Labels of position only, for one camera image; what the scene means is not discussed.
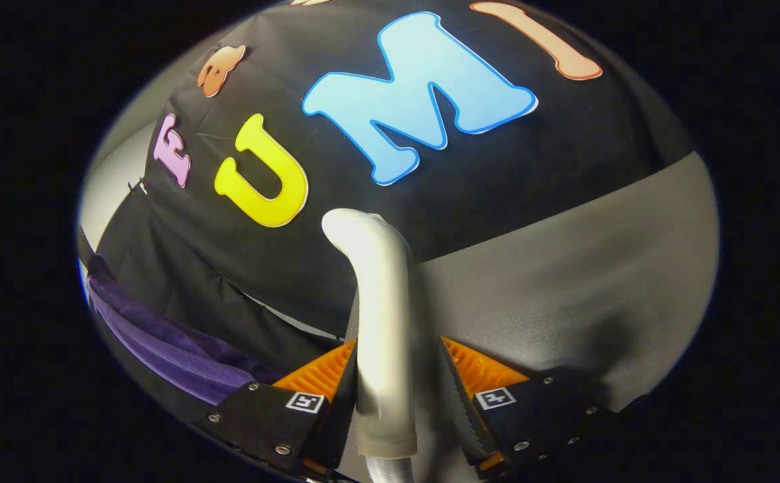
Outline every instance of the purple cloth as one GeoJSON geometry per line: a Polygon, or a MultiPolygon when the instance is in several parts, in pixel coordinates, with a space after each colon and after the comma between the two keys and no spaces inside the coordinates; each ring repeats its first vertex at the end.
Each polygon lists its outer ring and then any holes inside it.
{"type": "Polygon", "coordinates": [[[107,326],[157,375],[213,405],[245,383],[284,376],[228,343],[167,321],[134,302],[104,271],[89,271],[89,294],[107,326]]]}

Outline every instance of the black fabric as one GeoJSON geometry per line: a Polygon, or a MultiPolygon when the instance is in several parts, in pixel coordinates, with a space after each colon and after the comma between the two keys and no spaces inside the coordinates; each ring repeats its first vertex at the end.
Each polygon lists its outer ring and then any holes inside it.
{"type": "MultiPolygon", "coordinates": [[[[265,364],[293,371],[341,345],[305,333],[240,296],[220,274],[157,222],[142,190],[132,190],[111,218],[98,255],[136,302],[175,321],[225,340],[265,364]]],[[[129,375],[185,422],[207,405],[146,368],[95,315],[98,330],[129,375]]]]}
{"type": "Polygon", "coordinates": [[[236,287],[313,327],[341,335],[355,292],[355,275],[321,232],[326,211],[338,207],[380,213],[399,229],[421,262],[573,208],[678,161],[693,144],[660,98],[610,51],[561,22],[521,3],[577,51],[601,65],[592,80],[569,80],[549,53],[502,19],[455,0],[328,2],[321,8],[279,4],[237,25],[183,74],[160,113],[177,117],[192,166],[185,189],[153,159],[145,173],[160,222],[236,287]],[[323,116],[306,116],[301,103],[324,74],[343,71],[387,79],[377,34],[407,13],[429,10],[445,29],[515,85],[533,91],[533,113],[482,135],[458,131],[448,100],[437,93],[449,138],[432,150],[413,146],[420,165],[392,186],[371,179],[372,165],[323,116]],[[213,98],[197,88],[200,67],[222,46],[246,45],[245,57],[213,98]],[[309,196],[291,223],[269,229],[255,223],[214,178],[228,156],[264,196],[280,181],[234,138],[254,113],[303,166],[309,196]]]}
{"type": "Polygon", "coordinates": [[[89,243],[89,239],[86,238],[86,232],[79,225],[76,227],[76,250],[80,263],[89,268],[92,257],[95,257],[95,251],[92,250],[92,245],[89,243]]]}

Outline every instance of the yellow letter u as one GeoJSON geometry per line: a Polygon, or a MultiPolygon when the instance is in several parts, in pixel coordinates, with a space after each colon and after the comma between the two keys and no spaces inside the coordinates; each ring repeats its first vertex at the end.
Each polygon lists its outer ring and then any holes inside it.
{"type": "Polygon", "coordinates": [[[262,128],[264,116],[253,114],[243,123],[234,140],[237,151],[251,150],[273,169],[282,181],[282,190],[274,199],[261,195],[249,181],[237,173],[234,158],[227,157],[214,179],[214,189],[219,195],[228,196],[246,216],[269,228],[283,226],[294,219],[307,202],[307,174],[270,134],[262,128]]]}

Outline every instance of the foam letter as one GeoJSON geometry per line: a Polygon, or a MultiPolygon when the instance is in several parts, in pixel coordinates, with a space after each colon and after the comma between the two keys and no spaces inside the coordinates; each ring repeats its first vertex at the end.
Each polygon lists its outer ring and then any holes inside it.
{"type": "Polygon", "coordinates": [[[481,134],[532,112],[530,89],[509,83],[500,73],[441,27],[431,12],[396,19],[378,34],[390,80],[330,72],[303,99],[307,115],[333,121],[372,162],[372,180],[386,186],[420,162],[413,148],[399,148],[378,125],[426,146],[446,147],[446,131],[433,89],[455,108],[456,127],[481,134]]]}
{"type": "Polygon", "coordinates": [[[530,37],[545,51],[551,54],[556,63],[556,70],[573,81],[595,79],[602,74],[602,68],[591,58],[583,57],[580,52],[557,37],[542,24],[527,16],[527,12],[505,3],[477,2],[470,3],[470,8],[477,12],[488,13],[502,19],[522,34],[530,37]]]}
{"type": "Polygon", "coordinates": [[[226,46],[208,59],[199,71],[199,78],[196,79],[196,86],[204,85],[202,92],[205,93],[205,97],[214,97],[220,92],[223,83],[226,82],[226,76],[240,62],[244,52],[246,46],[237,48],[226,46]]]}
{"type": "Polygon", "coordinates": [[[187,186],[187,174],[190,173],[190,156],[184,157],[175,154],[175,151],[184,149],[184,141],[178,132],[172,131],[175,125],[175,114],[166,114],[163,125],[157,134],[157,143],[154,144],[154,159],[162,162],[175,175],[179,186],[187,186]]]}
{"type": "Polygon", "coordinates": [[[307,202],[307,174],[274,138],[262,128],[264,117],[253,114],[243,123],[234,140],[239,152],[251,150],[282,181],[282,190],[274,199],[267,199],[256,191],[249,181],[237,173],[237,163],[228,157],[223,161],[214,179],[219,195],[228,196],[248,217],[269,228],[290,222],[307,202]]]}

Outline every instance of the letter m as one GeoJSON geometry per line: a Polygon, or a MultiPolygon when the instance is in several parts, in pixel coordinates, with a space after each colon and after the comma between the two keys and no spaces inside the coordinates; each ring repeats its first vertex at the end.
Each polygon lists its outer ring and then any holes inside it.
{"type": "Polygon", "coordinates": [[[512,85],[491,65],[441,27],[441,18],[419,12],[396,19],[378,34],[390,80],[330,72],[303,99],[307,115],[323,114],[372,162],[372,180],[386,186],[420,163],[413,148],[400,148],[378,126],[436,150],[446,129],[435,89],[455,108],[455,125],[482,134],[536,108],[530,89],[512,85]]]}

